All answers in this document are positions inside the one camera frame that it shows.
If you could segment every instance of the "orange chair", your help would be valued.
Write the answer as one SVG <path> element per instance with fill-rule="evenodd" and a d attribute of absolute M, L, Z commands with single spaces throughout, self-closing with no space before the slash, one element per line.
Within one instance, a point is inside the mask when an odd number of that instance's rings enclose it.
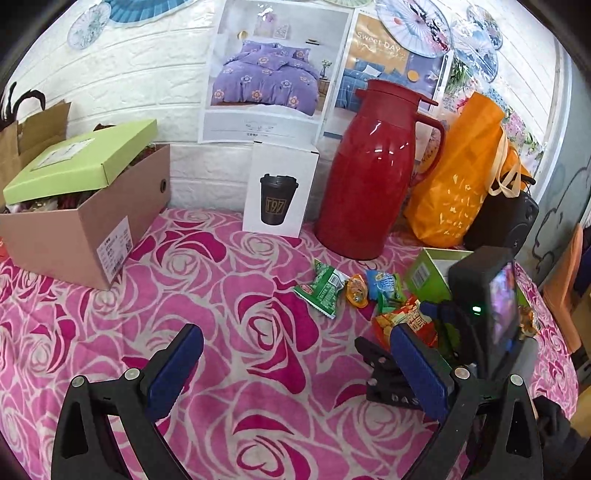
<path fill-rule="evenodd" d="M 582 252 L 583 228 L 578 224 L 574 229 L 573 238 L 560 257 L 558 266 L 542 291 L 542 298 L 558 324 L 569 353 L 576 352 L 582 345 L 579 333 L 571 318 L 573 311 L 571 295 L 574 279 L 579 271 Z"/>

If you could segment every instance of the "plant in vase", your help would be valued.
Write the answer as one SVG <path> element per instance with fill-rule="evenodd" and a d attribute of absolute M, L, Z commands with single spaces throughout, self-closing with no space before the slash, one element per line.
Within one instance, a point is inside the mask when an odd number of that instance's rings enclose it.
<path fill-rule="evenodd" d="M 320 72 L 320 78 L 326 80 L 326 69 L 332 65 L 331 61 L 322 60 L 322 72 Z"/>

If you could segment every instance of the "light green lid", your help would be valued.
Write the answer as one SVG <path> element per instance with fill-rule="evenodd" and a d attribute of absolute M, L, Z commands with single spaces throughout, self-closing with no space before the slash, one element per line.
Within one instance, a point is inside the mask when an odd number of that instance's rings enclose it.
<path fill-rule="evenodd" d="M 141 120 L 53 145 L 4 188 L 6 203 L 105 188 L 156 137 L 157 132 L 156 120 Z"/>

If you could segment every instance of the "red thermos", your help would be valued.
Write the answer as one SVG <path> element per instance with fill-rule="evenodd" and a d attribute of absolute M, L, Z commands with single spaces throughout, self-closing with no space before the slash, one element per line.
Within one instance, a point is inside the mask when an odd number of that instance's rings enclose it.
<path fill-rule="evenodd" d="M 328 249 L 355 260 L 381 255 L 406 197 L 415 157 L 415 123 L 441 132 L 443 124 L 417 112 L 419 102 L 437 102 L 406 87 L 369 80 L 357 89 L 359 113 L 347 128 L 335 155 L 316 223 L 316 236 Z M 414 177 L 422 181 L 439 162 Z"/>

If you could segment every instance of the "floral tablecloth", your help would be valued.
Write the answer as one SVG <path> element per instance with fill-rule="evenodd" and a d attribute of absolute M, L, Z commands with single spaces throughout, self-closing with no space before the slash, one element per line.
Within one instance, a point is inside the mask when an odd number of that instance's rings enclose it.
<path fill-rule="evenodd" d="M 403 272 L 417 241 L 395 234 L 383 256 L 356 262 L 323 248 L 310 226 L 299 239 L 241 226 L 237 213 L 166 210 L 111 291 L 0 264 L 0 431 L 32 479 L 50 478 L 70 380 L 141 368 L 187 322 L 203 330 L 205 350 L 159 429 L 193 478 L 371 480 L 408 470 L 437 424 L 421 412 L 365 401 L 369 370 L 353 340 L 371 336 L 370 311 L 341 302 L 330 320 L 292 287 L 312 280 L 314 257 L 347 274 Z M 544 325 L 530 392 L 570 417 L 577 382 L 564 341 L 520 268 L 518 282 Z M 119 420 L 113 428 L 142 478 Z M 451 478 L 465 467 L 462 457 Z"/>

